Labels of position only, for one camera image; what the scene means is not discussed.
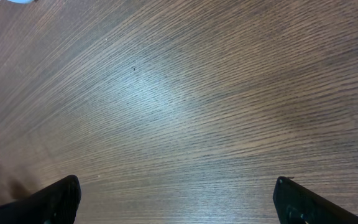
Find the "black plastic piece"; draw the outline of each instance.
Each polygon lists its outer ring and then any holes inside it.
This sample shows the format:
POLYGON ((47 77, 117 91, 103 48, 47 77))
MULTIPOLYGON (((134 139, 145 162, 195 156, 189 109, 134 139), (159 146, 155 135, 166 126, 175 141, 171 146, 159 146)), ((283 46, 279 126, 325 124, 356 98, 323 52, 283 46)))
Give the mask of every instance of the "black plastic piece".
POLYGON ((27 199, 0 207, 0 224, 72 224, 81 200, 78 178, 69 175, 27 199))
POLYGON ((287 177, 279 177, 273 201, 281 224, 358 224, 358 216, 287 177))

